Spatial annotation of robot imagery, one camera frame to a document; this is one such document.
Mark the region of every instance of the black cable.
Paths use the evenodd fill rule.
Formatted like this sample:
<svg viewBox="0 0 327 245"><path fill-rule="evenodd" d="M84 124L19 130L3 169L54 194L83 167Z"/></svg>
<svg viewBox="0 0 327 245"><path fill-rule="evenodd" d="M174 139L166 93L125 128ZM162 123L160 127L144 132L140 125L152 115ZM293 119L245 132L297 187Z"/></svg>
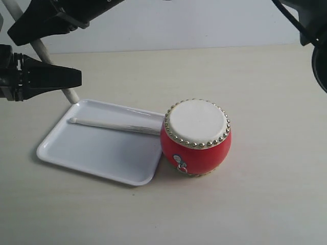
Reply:
<svg viewBox="0 0 327 245"><path fill-rule="evenodd" d="M272 0L281 13L301 32L315 47L321 47L321 43L312 36L307 29L284 7L279 0Z"/></svg>

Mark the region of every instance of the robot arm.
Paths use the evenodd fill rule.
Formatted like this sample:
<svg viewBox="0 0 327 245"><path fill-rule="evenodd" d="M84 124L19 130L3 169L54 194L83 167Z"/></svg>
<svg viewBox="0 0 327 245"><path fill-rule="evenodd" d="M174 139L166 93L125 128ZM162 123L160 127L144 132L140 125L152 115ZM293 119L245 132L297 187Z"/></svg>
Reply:
<svg viewBox="0 0 327 245"><path fill-rule="evenodd" d="M85 29L91 20L123 1L31 0L22 17L9 29L8 35L20 46L42 37L67 34L77 28ZM272 1L299 30L301 44L312 43L315 46L313 73L321 88L327 92L327 0ZM283 4L298 12L299 21ZM0 97L23 101L44 92L81 84L81 72L78 70L45 65L28 56L13 54L8 45L0 45Z"/></svg>

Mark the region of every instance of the white drumhead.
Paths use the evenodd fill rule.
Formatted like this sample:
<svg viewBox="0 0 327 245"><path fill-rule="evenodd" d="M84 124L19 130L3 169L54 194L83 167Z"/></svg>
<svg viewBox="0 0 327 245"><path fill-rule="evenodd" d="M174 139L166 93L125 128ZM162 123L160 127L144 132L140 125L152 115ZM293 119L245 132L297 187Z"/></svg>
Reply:
<svg viewBox="0 0 327 245"><path fill-rule="evenodd" d="M173 107L168 114L167 126L171 132L170 136L175 137L179 143L207 146L208 142L212 142L210 146L214 146L214 141L218 144L226 137L226 129L230 127L227 120L225 112L215 104L203 100L189 100Z"/></svg>

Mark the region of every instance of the rectangular tray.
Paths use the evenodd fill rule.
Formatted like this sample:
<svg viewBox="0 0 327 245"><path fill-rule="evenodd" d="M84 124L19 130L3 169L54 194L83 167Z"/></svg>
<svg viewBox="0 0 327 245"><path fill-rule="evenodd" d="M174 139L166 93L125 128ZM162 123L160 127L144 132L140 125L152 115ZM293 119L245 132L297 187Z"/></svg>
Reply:
<svg viewBox="0 0 327 245"><path fill-rule="evenodd" d="M152 180L161 157L159 136L73 125L71 117L160 129L163 114L81 100L37 149L43 161L95 176L133 186Z"/></svg>

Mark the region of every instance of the drum rim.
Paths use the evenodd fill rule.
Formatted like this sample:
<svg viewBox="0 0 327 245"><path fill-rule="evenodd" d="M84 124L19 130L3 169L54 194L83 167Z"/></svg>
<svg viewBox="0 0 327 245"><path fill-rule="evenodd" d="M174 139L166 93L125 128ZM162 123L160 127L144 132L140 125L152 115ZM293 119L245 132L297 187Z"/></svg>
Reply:
<svg viewBox="0 0 327 245"><path fill-rule="evenodd" d="M184 103L186 101L190 101L190 100L198 100L198 101L208 102L208 103L216 106L222 112L222 114L224 116L224 120L225 120L225 122L224 122L225 128L222 130L221 135L219 135L217 138L214 138L214 139L208 139L208 141L206 141L206 142L199 142L196 140L183 139L182 137L180 137L178 135L178 133L176 133L172 130L172 127L170 124L171 112L179 104ZM206 149L211 149L215 146L220 145L229 136L230 131L231 131L230 119L229 119L228 115L226 114L226 112L220 106L217 106L216 103L212 103L211 101L204 100L204 99L187 99L187 100L184 100L181 102L177 102L175 105L171 106L171 108L167 111L167 113L165 114L165 120L163 123L164 123L163 126L165 128L165 133L168 135L168 137L171 140L173 140L175 143L177 143L183 147L194 149L194 150L206 150Z"/></svg>

